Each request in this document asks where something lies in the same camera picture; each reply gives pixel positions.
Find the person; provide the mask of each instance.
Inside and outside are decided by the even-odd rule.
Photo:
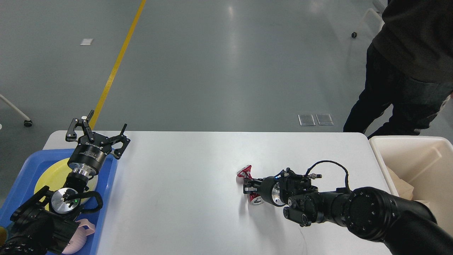
[[[344,132],[365,133],[393,105],[376,135],[419,135],[453,92],[453,1],[391,0],[366,54],[365,89]]]

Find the chair wheel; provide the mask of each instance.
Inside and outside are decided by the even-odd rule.
[[[31,120],[24,120],[24,126],[29,128],[33,126],[33,122]]]

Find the black pants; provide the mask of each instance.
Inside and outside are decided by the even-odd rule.
[[[419,135],[429,128],[453,91],[453,83],[426,83],[396,69],[373,46],[366,53],[365,89],[352,107],[343,132],[365,133],[393,104],[393,115],[376,135]]]

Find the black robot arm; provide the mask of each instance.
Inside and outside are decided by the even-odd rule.
[[[321,176],[309,174],[312,168],[305,175],[287,168],[264,179],[245,178],[244,193],[258,193],[274,206],[288,205],[284,217],[301,227],[329,221],[362,239],[383,242],[394,255],[453,253],[453,238],[425,205],[373,187],[351,192],[347,176],[344,188],[318,192],[311,180]]]
[[[126,124],[114,137],[93,132],[89,125],[93,114],[94,111],[90,111],[86,117],[74,118],[69,125],[66,141],[78,144],[68,160],[72,172],[63,187],[50,191],[44,186],[13,213],[10,238],[0,246],[0,255],[43,255],[47,251],[61,254],[78,228],[75,219],[81,213],[94,213],[102,208],[101,195],[97,191],[86,192],[87,183],[99,173],[108,154],[121,158],[130,139],[124,135]],[[75,132],[77,127],[81,127],[84,134],[79,139]],[[112,145],[119,142],[122,147],[113,149]],[[89,197],[96,199],[96,207],[87,209],[81,204],[81,199]]]

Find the white bin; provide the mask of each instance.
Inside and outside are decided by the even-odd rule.
[[[428,200],[437,223],[453,235],[453,146],[443,137],[376,136],[371,148],[393,195],[386,165],[414,186],[414,200]]]

